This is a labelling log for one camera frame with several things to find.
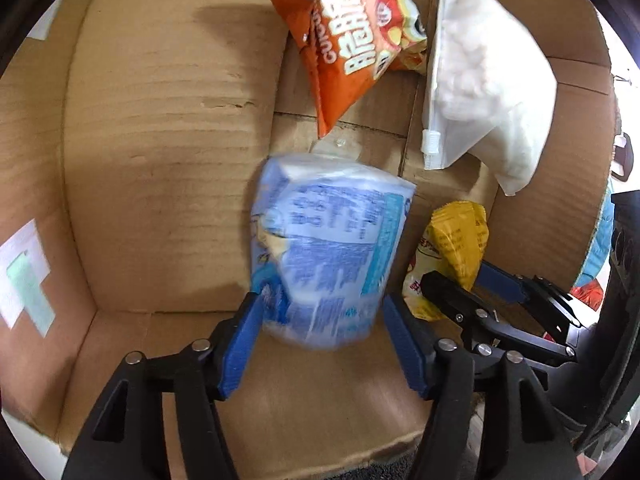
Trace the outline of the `yellow snack packet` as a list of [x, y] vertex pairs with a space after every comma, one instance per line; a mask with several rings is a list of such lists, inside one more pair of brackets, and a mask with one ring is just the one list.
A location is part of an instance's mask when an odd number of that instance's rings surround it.
[[483, 205], [457, 200], [434, 210], [402, 284], [402, 298], [416, 318], [435, 322], [445, 317], [423, 297], [422, 275], [437, 271], [469, 292], [480, 272], [488, 237]]

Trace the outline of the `cyan cow print packet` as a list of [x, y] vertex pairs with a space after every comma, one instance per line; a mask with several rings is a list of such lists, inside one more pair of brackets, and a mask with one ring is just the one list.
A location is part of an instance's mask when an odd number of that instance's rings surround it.
[[614, 230], [615, 206], [612, 202], [612, 189], [612, 183], [608, 182], [596, 230], [590, 242], [585, 261], [582, 264], [582, 270], [580, 270], [574, 283], [576, 287], [582, 287], [594, 280], [602, 270], [605, 261], [608, 260]]

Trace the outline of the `light blue printed packet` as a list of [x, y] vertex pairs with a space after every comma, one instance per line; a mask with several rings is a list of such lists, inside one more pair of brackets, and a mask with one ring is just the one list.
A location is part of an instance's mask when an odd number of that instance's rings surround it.
[[324, 350], [369, 336], [414, 192], [347, 158], [268, 158], [250, 211], [250, 289], [266, 330]]

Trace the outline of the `white stuffing zip bag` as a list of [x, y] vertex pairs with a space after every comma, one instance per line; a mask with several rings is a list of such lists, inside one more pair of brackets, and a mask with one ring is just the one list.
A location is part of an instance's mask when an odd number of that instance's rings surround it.
[[518, 194], [546, 145], [557, 88], [532, 34], [498, 0], [438, 0], [422, 114], [425, 169], [471, 154], [504, 194]]

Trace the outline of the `red snack packet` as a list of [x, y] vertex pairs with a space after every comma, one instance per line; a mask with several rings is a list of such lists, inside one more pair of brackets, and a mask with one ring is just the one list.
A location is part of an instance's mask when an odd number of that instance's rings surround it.
[[596, 278], [585, 285], [574, 286], [570, 293], [593, 311], [599, 310], [603, 304], [604, 291]]

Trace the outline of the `orange panda snack bag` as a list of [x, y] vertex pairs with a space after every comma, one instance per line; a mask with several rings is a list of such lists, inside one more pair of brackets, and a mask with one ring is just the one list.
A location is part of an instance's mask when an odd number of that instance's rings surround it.
[[386, 70], [426, 70], [427, 36], [413, 0], [271, 0], [296, 42], [327, 136]]

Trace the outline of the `brown cardboard box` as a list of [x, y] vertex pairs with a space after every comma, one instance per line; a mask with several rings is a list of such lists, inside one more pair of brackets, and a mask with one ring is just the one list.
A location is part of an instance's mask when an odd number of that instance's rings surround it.
[[[483, 204], [488, 259], [562, 287], [582, 268], [614, 128], [610, 57], [589, 0], [499, 0], [548, 58], [558, 98], [532, 182], [504, 196], [464, 156], [427, 171], [425, 79], [388, 72], [336, 125], [361, 160], [416, 185], [390, 274], [431, 212]], [[1, 0], [1, 402], [70, 452], [132, 350], [180, 351], [250, 286], [265, 159], [314, 144], [314, 103], [270, 0]]]

